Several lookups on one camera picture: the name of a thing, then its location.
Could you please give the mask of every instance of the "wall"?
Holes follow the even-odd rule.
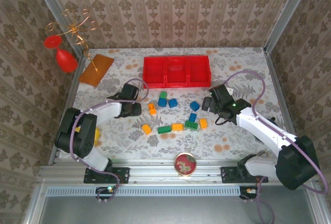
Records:
[[[286,0],[57,0],[93,11],[93,48],[262,47]]]
[[[271,56],[296,132],[314,141],[331,185],[331,0],[301,0]]]
[[[0,223],[19,223],[48,162],[72,75],[43,47],[43,0],[0,0]]]

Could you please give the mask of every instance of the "white tabletop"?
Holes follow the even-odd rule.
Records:
[[[108,96],[120,92],[124,83],[132,78],[142,78],[143,58],[160,55],[205,55],[209,56],[212,72],[212,87],[221,84],[228,76],[240,70],[255,70],[265,78],[266,93],[257,105],[257,111],[265,117],[275,117],[276,123],[285,128],[278,100],[262,48],[156,48],[156,49],[94,49],[92,56],[102,54],[115,59],[97,88],[80,83],[74,107],[85,110]],[[240,74],[233,78],[228,87],[234,89],[234,99],[244,98],[253,102],[262,90],[262,83],[253,75]],[[170,109],[157,105],[161,91],[168,99],[176,98],[178,106]],[[140,91],[143,97],[146,90]],[[222,126],[214,124],[217,115],[196,112],[197,121],[206,118],[208,128],[185,130],[159,135],[157,127],[172,123],[185,123],[192,101],[202,104],[209,96],[208,88],[165,88],[150,89],[148,98],[142,102],[142,114],[137,117],[112,119],[100,126],[101,138],[97,148],[112,159],[174,159],[181,152],[192,153],[197,159],[241,159],[267,147],[255,140],[248,131],[232,123]],[[153,102],[157,115],[150,115],[147,104]],[[152,133],[146,135],[141,126],[149,124]]]

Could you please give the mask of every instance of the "red plastic container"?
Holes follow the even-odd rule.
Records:
[[[210,87],[208,56],[145,57],[143,80],[150,88]]]

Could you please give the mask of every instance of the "toy block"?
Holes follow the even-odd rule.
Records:
[[[185,121],[185,127],[192,129],[192,130],[197,130],[198,129],[198,124],[190,121]]]
[[[172,131],[184,131],[184,124],[182,123],[174,123],[171,124]]]
[[[164,99],[164,98],[160,98],[157,104],[160,107],[166,107],[167,106],[167,100]]]
[[[190,117],[188,118],[188,120],[189,120],[190,122],[195,122],[195,119],[196,119],[196,118],[197,118],[197,115],[191,113],[191,114],[190,114]]]
[[[151,128],[149,127],[149,125],[145,124],[144,126],[141,127],[141,129],[144,131],[145,134],[149,135],[152,130]]]
[[[207,120],[206,119],[200,119],[199,120],[199,123],[200,123],[200,128],[201,129],[205,129],[208,127],[208,123],[207,123]]]
[[[178,105],[178,103],[177,103],[177,100],[176,100],[175,98],[169,100],[169,107],[170,107],[170,108],[173,108],[173,107],[175,107],[175,106],[177,106],[177,105]]]
[[[157,132],[159,133],[159,135],[160,135],[161,133],[171,132],[171,126],[158,127],[158,128],[157,128]]]
[[[196,101],[193,101],[191,104],[190,104],[190,107],[193,109],[193,111],[196,111],[199,109],[200,105],[196,102]]]
[[[166,98],[167,98],[167,93],[166,93],[165,91],[162,91],[162,92],[160,93],[159,98],[166,99]]]
[[[150,114],[156,114],[156,109],[154,103],[148,104],[148,109]]]

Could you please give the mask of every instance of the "yellow object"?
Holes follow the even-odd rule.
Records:
[[[200,123],[200,128],[201,129],[205,129],[208,127],[208,123],[206,119],[199,119],[199,123]]]
[[[174,123],[171,124],[172,131],[184,131],[184,124],[182,123]]]
[[[148,104],[148,109],[150,114],[156,114],[156,109],[154,103]]]
[[[145,134],[149,135],[152,130],[151,128],[149,127],[149,125],[145,124],[144,126],[141,127],[141,129],[144,131]]]
[[[76,127],[76,129],[74,130],[75,132],[79,132],[81,130],[81,127]],[[99,128],[95,128],[95,134],[94,134],[94,145],[96,145],[99,141],[100,138],[100,129]]]

